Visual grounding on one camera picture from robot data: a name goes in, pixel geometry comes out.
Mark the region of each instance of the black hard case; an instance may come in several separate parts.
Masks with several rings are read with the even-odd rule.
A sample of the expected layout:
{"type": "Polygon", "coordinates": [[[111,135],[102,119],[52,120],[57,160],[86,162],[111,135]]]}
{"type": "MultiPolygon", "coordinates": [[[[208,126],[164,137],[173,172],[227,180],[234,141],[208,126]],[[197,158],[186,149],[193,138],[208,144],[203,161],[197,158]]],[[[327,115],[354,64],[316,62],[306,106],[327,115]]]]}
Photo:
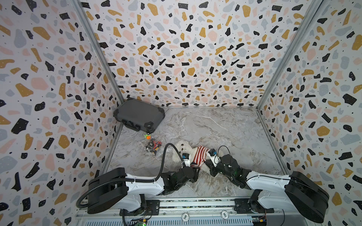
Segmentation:
{"type": "Polygon", "coordinates": [[[113,116],[129,129],[153,133],[165,118],[165,110],[137,99],[128,98],[114,111],[113,116]]]}

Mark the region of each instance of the terrazzo pattern wall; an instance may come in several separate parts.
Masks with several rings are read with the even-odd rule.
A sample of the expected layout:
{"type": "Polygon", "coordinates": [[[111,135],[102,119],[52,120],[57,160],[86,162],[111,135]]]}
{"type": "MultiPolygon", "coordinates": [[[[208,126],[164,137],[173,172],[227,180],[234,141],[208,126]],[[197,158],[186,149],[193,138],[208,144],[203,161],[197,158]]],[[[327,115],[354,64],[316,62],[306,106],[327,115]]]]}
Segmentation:
{"type": "Polygon", "coordinates": [[[125,98],[256,106],[312,0],[83,0],[125,98]]]}
{"type": "Polygon", "coordinates": [[[329,1],[261,113],[289,170],[330,195],[323,225],[362,225],[362,6],[329,1]]]}
{"type": "Polygon", "coordinates": [[[118,123],[66,0],[0,2],[0,225],[68,225],[118,123]]]}

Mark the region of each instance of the robotic arm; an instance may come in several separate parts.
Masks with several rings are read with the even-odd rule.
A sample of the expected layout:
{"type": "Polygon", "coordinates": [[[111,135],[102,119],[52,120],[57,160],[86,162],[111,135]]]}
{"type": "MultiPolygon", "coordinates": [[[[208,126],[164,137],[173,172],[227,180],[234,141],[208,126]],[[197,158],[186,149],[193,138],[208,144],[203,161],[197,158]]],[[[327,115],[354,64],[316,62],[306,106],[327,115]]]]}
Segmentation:
{"type": "MultiPolygon", "coordinates": [[[[244,204],[236,204],[237,213],[270,213],[273,208],[297,210],[305,218],[322,223],[328,208],[329,195],[304,174],[293,172],[291,175],[277,176],[261,174],[241,168],[230,155],[218,157],[211,149],[207,155],[210,160],[205,164],[211,176],[218,173],[226,176],[240,188],[253,189],[251,198],[244,204]]],[[[125,173],[124,168],[107,172],[89,182],[89,190],[77,200],[78,208],[88,208],[89,214],[100,213],[116,205],[117,208],[141,214],[146,209],[144,194],[169,195],[187,182],[196,182],[200,169],[190,167],[189,154],[182,156],[173,144],[167,144],[157,177],[133,176],[125,173]],[[182,162],[177,172],[162,173],[167,147],[174,147],[182,162]],[[88,204],[81,201],[88,196],[88,204]]]]}

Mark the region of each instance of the marble floor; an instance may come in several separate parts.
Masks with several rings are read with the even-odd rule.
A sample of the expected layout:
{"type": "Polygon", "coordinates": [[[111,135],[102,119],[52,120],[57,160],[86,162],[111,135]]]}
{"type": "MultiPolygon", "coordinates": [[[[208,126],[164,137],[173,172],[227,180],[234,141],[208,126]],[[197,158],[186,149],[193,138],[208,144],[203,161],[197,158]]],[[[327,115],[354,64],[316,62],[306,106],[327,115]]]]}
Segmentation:
{"type": "MultiPolygon", "coordinates": [[[[191,147],[203,145],[218,149],[225,145],[240,167],[261,173],[278,175],[282,170],[277,162],[264,129],[250,108],[168,108],[166,117],[152,136],[163,144],[188,141],[191,147]]],[[[108,171],[124,167],[136,176],[156,176],[161,165],[163,147],[156,156],[145,151],[144,132],[123,127],[108,171]]],[[[172,147],[166,152],[163,172],[176,171],[179,163],[171,160],[172,147]]],[[[240,189],[226,177],[210,176],[200,171],[195,183],[188,182],[167,197],[250,196],[252,191],[240,189]]]]}

